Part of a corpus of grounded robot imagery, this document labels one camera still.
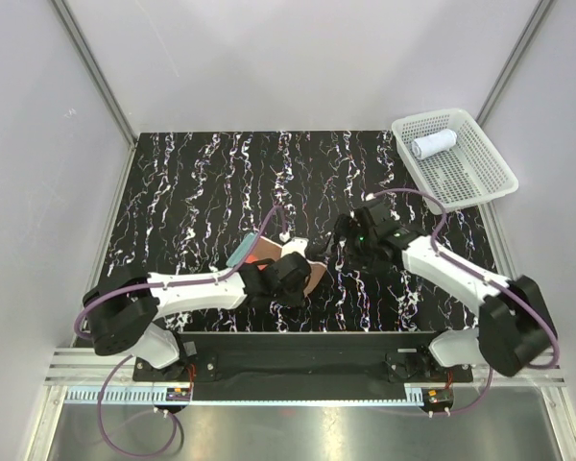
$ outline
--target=white cloth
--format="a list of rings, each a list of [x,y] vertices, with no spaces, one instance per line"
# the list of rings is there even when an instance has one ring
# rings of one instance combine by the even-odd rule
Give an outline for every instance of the white cloth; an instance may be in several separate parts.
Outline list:
[[[457,134],[452,130],[441,130],[425,137],[417,137],[412,141],[412,154],[416,160],[424,160],[439,152],[447,151],[457,143]]]

